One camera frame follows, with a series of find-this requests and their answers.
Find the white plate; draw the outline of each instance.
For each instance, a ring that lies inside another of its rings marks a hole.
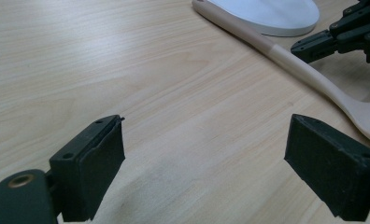
[[[312,0],[209,0],[249,22],[264,35],[296,36],[310,32],[319,20]]]

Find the light wood grain surface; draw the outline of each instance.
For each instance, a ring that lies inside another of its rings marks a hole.
[[[312,33],[357,3],[315,2]],[[304,37],[270,38],[289,49]],[[370,101],[362,52],[311,65]],[[126,117],[126,160],[92,223],[343,223],[283,160],[294,113],[370,146],[331,101],[191,1],[0,1],[0,181],[48,171],[89,123]]]

